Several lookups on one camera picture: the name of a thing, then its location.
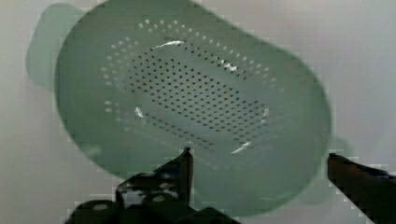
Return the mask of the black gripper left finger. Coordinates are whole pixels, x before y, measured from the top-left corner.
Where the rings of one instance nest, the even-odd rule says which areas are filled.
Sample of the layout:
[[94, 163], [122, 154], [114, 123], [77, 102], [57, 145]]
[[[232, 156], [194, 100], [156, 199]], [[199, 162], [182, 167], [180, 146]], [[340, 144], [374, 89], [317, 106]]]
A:
[[213, 207], [190, 206], [193, 156], [185, 147], [176, 158], [116, 187], [115, 199], [78, 205], [64, 224], [240, 224]]

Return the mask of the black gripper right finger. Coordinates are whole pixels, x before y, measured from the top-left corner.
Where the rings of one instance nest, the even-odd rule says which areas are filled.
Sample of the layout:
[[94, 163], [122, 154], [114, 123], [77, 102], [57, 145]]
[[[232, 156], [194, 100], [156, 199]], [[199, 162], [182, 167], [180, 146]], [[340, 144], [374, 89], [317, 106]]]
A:
[[374, 224], [395, 224], [395, 176], [330, 153], [328, 179]]

